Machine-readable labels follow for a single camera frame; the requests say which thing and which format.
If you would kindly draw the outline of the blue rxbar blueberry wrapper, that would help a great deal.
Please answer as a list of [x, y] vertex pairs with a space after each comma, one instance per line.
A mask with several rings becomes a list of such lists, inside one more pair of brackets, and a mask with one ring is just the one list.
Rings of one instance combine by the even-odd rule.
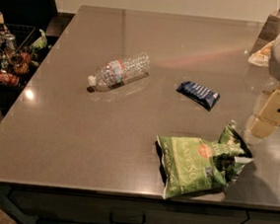
[[218, 93], [213, 92], [201, 84], [193, 83], [193, 81], [183, 82], [175, 90], [192, 99], [208, 111], [211, 111], [217, 101], [220, 100]]

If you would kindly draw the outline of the green jalapeno chip bag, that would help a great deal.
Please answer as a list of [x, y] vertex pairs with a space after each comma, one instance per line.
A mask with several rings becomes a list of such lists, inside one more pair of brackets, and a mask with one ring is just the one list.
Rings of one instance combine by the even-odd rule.
[[225, 126], [217, 141], [160, 135], [156, 141], [167, 177], [163, 191], [166, 199], [224, 189], [237, 180], [246, 164], [253, 161], [234, 121]]

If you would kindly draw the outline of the clear plastic water bottle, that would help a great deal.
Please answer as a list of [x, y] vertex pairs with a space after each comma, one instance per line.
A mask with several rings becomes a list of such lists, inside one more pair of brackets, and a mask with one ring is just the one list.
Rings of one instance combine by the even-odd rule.
[[105, 92], [148, 76], [150, 66], [148, 54], [141, 52], [99, 67], [96, 74], [88, 76], [88, 82], [91, 88]]

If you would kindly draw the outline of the green bag in basket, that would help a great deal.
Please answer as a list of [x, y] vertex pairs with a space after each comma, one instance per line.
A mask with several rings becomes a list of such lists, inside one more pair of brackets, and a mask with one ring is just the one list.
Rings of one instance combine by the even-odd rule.
[[46, 37], [44, 30], [40, 29], [39, 32], [40, 32], [40, 36], [32, 44], [32, 49], [34, 51], [44, 49], [47, 46], [47, 37]]

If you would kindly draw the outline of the orange snack pack in basket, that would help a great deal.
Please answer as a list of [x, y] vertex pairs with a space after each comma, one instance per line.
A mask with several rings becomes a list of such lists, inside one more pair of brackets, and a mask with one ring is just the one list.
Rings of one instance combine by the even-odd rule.
[[15, 87], [20, 79], [17, 75], [0, 72], [0, 86]]

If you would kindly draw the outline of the metal can in basket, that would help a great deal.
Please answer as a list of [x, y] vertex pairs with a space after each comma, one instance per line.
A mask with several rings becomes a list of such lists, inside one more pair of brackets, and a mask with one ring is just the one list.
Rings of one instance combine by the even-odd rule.
[[7, 55], [7, 57], [13, 57], [16, 49], [17, 49], [17, 43], [16, 43], [16, 37], [14, 35], [6, 34], [4, 38], [5, 42], [5, 48], [4, 51]]

